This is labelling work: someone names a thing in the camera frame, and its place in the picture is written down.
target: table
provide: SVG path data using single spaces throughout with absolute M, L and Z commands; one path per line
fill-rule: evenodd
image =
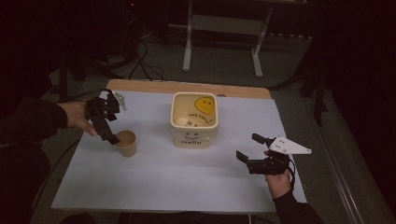
M 110 128 L 114 133 L 133 130 L 137 153 L 124 158 L 100 137 L 83 134 L 52 208 L 216 214 L 275 211 L 263 176 L 250 175 L 235 157 L 240 150 L 251 159 L 263 159 L 264 148 L 251 140 L 252 133 L 285 136 L 268 90 L 132 80 L 111 80 L 107 87 L 124 95 L 129 107 L 109 122 Z M 169 120 L 176 91 L 227 96 L 218 97 L 219 135 L 210 148 L 173 146 Z M 306 202 L 298 172 L 294 195 Z

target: human hand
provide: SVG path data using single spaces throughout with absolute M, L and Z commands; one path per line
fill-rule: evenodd
M 279 198 L 291 190 L 289 170 L 286 170 L 282 175 L 266 175 L 265 181 L 268 183 L 268 189 L 273 199 Z
M 68 102 L 58 105 L 66 112 L 68 128 L 79 128 L 92 136 L 98 135 L 93 126 L 84 117 L 85 102 Z

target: yellow smiley face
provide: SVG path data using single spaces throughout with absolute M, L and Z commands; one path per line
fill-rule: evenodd
M 203 97 L 195 101 L 195 108 L 206 115 L 210 115 L 215 109 L 215 101 L 209 97 Z

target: brown cup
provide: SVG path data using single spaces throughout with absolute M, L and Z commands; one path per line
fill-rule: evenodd
M 122 156 L 132 157 L 137 151 L 136 135 L 131 131 L 125 130 L 117 133 L 116 136 L 120 139 L 116 147 L 119 149 Z

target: white bucket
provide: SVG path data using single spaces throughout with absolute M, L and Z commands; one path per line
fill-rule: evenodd
M 216 96 L 206 92 L 177 92 L 171 124 L 176 147 L 207 148 L 219 132 Z

